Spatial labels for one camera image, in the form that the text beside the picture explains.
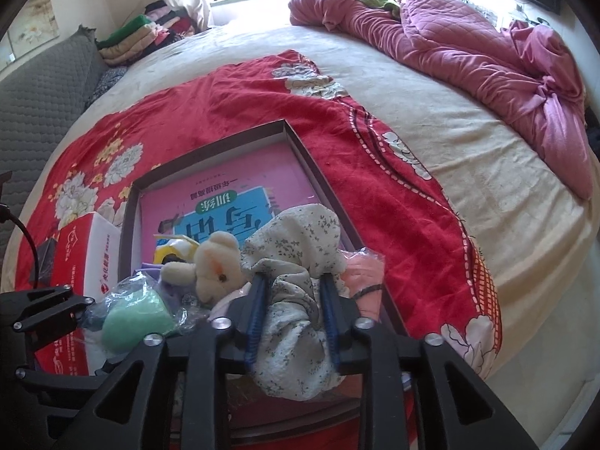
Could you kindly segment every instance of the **pink book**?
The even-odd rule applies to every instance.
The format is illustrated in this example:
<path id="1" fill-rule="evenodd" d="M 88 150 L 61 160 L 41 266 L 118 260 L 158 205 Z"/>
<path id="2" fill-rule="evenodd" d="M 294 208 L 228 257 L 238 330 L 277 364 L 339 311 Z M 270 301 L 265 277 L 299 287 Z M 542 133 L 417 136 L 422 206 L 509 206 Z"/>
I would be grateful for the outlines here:
<path id="1" fill-rule="evenodd" d="M 319 197 L 290 146 L 268 145 L 142 193 L 142 261 L 154 258 L 154 234 L 183 234 L 202 242 L 225 230 L 241 246 L 277 213 L 310 203 L 320 203 Z"/>

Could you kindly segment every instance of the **stuffed animal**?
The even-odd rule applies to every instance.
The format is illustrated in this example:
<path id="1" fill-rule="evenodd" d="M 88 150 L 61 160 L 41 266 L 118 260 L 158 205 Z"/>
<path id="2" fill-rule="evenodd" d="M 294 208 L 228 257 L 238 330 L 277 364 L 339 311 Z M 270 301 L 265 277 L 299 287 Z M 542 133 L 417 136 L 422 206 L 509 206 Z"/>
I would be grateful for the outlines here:
<path id="1" fill-rule="evenodd" d="M 196 283 L 201 302 L 214 305 L 246 282 L 239 267 L 238 239 L 226 232 L 216 231 L 203 241 L 194 253 L 194 263 L 168 262 L 160 275 L 173 285 Z"/>

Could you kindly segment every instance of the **cardboard box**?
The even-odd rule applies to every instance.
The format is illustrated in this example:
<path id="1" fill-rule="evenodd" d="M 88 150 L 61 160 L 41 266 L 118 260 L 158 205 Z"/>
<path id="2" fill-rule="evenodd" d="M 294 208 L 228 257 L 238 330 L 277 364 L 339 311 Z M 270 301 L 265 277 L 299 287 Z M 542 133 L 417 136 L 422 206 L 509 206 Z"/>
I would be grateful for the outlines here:
<path id="1" fill-rule="evenodd" d="M 140 196 L 143 193 L 163 188 L 174 181 L 196 174 L 198 171 L 213 168 L 276 143 L 289 145 L 320 202 L 337 214 L 344 248 L 349 251 L 363 248 L 364 244 L 360 235 L 308 150 L 289 124 L 284 120 L 279 120 L 205 145 L 136 179 L 131 185 L 122 224 L 119 279 L 130 276 L 142 262 Z M 396 332 L 406 334 L 397 308 L 385 289 L 382 293 L 380 319 Z M 248 412 L 242 417 L 239 410 L 232 411 L 230 421 L 232 439 L 235 443 L 250 443 L 316 431 L 319 428 L 358 416 L 359 403 L 359 400 L 352 398 L 299 403 L 280 398 L 268 398 L 265 395 L 261 400 L 263 410 L 253 406 L 251 418 L 248 417 Z"/>
<path id="2" fill-rule="evenodd" d="M 117 284 L 119 228 L 98 213 L 87 213 L 61 228 L 54 254 L 52 285 L 71 285 L 75 294 L 101 299 Z M 93 375 L 106 356 L 82 330 L 38 350 L 41 367 L 55 374 Z"/>

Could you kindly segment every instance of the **brown open box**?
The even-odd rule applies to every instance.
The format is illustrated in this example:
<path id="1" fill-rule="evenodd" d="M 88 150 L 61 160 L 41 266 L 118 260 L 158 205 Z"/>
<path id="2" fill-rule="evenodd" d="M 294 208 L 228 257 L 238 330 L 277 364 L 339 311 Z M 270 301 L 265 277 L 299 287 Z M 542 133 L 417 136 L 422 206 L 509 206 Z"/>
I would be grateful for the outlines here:
<path id="1" fill-rule="evenodd" d="M 130 276 L 141 265 L 140 193 L 161 188 L 172 181 L 280 141 L 287 142 L 293 150 L 321 203 L 337 214 L 344 248 L 349 251 L 363 248 L 365 245 L 360 235 L 308 150 L 292 127 L 285 120 L 279 120 L 204 145 L 136 179 L 131 185 L 122 225 L 119 279 Z M 394 302 L 385 289 L 380 318 L 395 332 L 406 333 Z M 261 395 L 259 400 L 242 409 L 232 410 L 232 442 L 274 440 L 317 431 L 358 416 L 359 403 L 359 400 L 343 397 L 299 403 Z"/>

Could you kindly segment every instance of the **green label on book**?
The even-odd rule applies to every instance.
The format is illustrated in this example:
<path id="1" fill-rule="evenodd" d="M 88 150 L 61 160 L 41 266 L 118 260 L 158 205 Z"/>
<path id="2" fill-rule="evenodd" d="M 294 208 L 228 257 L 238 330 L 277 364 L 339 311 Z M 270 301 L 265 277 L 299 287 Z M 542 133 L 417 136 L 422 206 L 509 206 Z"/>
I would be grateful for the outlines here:
<path id="1" fill-rule="evenodd" d="M 233 189 L 229 189 L 225 192 L 211 196 L 210 198 L 203 199 L 201 202 L 196 204 L 196 213 L 201 215 L 202 213 L 214 210 L 220 206 L 225 206 L 226 204 L 234 202 L 235 198 L 237 197 L 238 193 Z"/>

